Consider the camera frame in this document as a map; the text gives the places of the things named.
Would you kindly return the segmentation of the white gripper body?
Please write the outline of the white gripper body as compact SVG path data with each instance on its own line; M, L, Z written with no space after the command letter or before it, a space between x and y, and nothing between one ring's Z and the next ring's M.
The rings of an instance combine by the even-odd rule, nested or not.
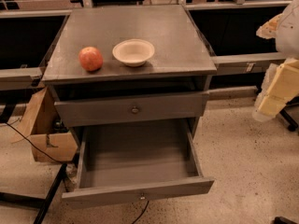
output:
M283 64L290 65L292 67L297 67L299 63L299 60L294 59L294 58L288 58L286 59ZM274 76L276 74L276 71L278 69L278 64L276 63L271 63L268 67L268 69L265 72L264 78L263 78L263 83L262 83L262 91L267 91L269 88L271 82L274 79Z

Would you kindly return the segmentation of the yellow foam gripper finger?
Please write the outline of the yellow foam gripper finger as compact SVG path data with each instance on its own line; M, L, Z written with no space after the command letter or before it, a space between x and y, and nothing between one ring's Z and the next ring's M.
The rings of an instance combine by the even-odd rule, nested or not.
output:
M297 67L282 63L267 91L258 94L252 112L253 118L260 122L273 119L298 94L299 63Z
M264 39L275 38L280 17L281 15L278 14L269 21L267 21L265 24L260 26L256 31L256 35Z

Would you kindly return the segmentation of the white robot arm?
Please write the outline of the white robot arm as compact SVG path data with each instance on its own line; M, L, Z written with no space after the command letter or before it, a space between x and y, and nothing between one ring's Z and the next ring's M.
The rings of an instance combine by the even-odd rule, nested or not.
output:
M252 116L264 122L299 94L299 0L292 0L282 13L260 26L256 35L274 38L276 50L286 57L280 65L270 64L256 98Z

